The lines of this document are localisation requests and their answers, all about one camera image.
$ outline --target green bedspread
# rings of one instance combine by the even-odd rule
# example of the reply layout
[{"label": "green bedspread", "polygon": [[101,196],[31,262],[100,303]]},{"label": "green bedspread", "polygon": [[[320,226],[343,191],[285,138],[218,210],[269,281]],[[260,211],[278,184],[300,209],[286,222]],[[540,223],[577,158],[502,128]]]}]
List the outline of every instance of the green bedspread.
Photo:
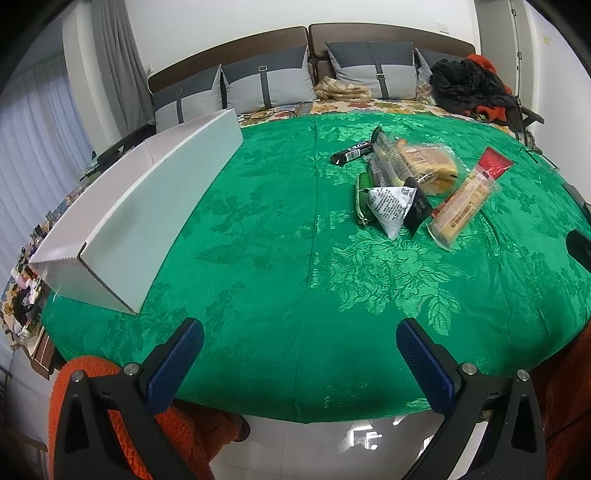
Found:
[{"label": "green bedspread", "polygon": [[[329,156],[378,124],[409,142],[446,143],[468,168],[488,145],[515,161],[453,252],[424,226],[390,241],[356,224],[363,161],[341,168]],[[561,177],[507,134],[429,115],[349,113],[243,135],[139,315],[51,297],[43,323],[67,359],[141,362],[193,316],[206,340],[180,398],[301,422],[377,418],[427,407],[396,349],[407,316],[491,374],[534,367],[590,317],[591,275],[564,243],[575,228],[591,235],[589,225]]]}]

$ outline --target gray pillow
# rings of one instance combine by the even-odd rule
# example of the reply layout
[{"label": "gray pillow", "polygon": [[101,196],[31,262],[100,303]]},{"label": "gray pillow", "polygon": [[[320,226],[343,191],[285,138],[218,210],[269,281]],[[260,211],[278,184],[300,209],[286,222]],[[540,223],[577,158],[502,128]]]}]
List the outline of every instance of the gray pillow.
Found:
[{"label": "gray pillow", "polygon": [[221,67],[203,70],[156,92],[156,132],[222,110]]},{"label": "gray pillow", "polygon": [[463,57],[456,57],[455,55],[450,55],[448,53],[439,53],[438,51],[433,50],[426,50],[424,48],[417,48],[418,53],[418,61],[423,65],[425,62],[429,68],[435,65],[439,60],[449,60],[449,61],[462,61],[464,60]]},{"label": "gray pillow", "polygon": [[326,48],[337,79],[369,87],[373,98],[416,98],[412,42],[345,41],[327,43]]},{"label": "gray pillow", "polygon": [[250,113],[316,100],[307,47],[287,48],[222,66],[228,108]]}]

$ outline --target gray curtain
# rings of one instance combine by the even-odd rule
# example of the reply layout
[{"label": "gray curtain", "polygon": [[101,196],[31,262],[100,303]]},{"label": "gray curtain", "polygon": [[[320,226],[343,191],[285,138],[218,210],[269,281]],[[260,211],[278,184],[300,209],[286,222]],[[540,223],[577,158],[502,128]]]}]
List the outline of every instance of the gray curtain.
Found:
[{"label": "gray curtain", "polygon": [[154,118],[125,0],[92,0],[92,27],[109,104],[123,136]]}]

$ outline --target orange fleece fabric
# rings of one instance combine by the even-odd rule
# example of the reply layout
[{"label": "orange fleece fabric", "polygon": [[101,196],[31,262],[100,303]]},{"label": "orange fleece fabric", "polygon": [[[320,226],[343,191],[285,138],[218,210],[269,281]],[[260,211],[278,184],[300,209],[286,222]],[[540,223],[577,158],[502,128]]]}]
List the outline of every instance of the orange fleece fabric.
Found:
[{"label": "orange fleece fabric", "polygon": [[570,478],[591,447],[591,322],[531,372],[546,438],[547,479]]},{"label": "orange fleece fabric", "polygon": [[[494,73],[496,75],[495,66],[486,57],[472,53],[471,55],[468,55],[467,59],[473,61],[474,63],[477,63],[483,69],[490,70],[492,73]],[[508,94],[513,93],[513,91],[507,85],[503,84],[503,86],[505,87],[505,90]],[[471,112],[469,112],[469,111],[465,112],[466,116],[470,116],[470,113]],[[487,107],[484,105],[478,105],[476,107],[476,113],[478,115],[484,115],[489,122],[493,122],[494,120],[500,120],[501,122],[507,121],[507,116],[505,114],[505,107],[500,107],[500,106]]]},{"label": "orange fleece fabric", "polygon": [[[51,478],[53,478],[53,460],[61,404],[66,395],[70,376],[76,370],[84,370],[89,377],[101,377],[116,374],[121,369],[103,358],[83,356],[65,364],[58,374],[49,403],[48,438]],[[152,476],[131,441],[121,413],[110,410],[109,417],[132,472],[141,479],[152,480]],[[175,400],[166,412],[156,415],[156,421],[182,460],[188,464],[199,480],[213,480],[209,462],[224,445],[237,437],[241,425],[239,415],[178,400]]]}]

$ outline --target brown headboard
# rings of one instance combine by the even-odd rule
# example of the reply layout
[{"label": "brown headboard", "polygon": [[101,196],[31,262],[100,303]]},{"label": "brown headboard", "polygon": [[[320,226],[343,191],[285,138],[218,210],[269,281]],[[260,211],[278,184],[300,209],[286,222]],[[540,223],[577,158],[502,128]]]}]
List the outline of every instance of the brown headboard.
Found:
[{"label": "brown headboard", "polygon": [[305,27],[290,27],[263,32],[249,37],[239,38],[217,47],[209,48],[184,60],[160,70],[148,80],[150,91],[158,92],[169,85],[184,80],[202,70],[217,65],[228,65],[254,55],[270,53],[284,48],[308,45],[308,32]]},{"label": "brown headboard", "polygon": [[326,42],[333,41],[411,41],[415,47],[439,53],[467,57],[476,53],[474,45],[439,33],[376,23],[316,23],[308,27],[310,45],[317,62],[319,80],[325,75],[335,78],[330,64]]}]

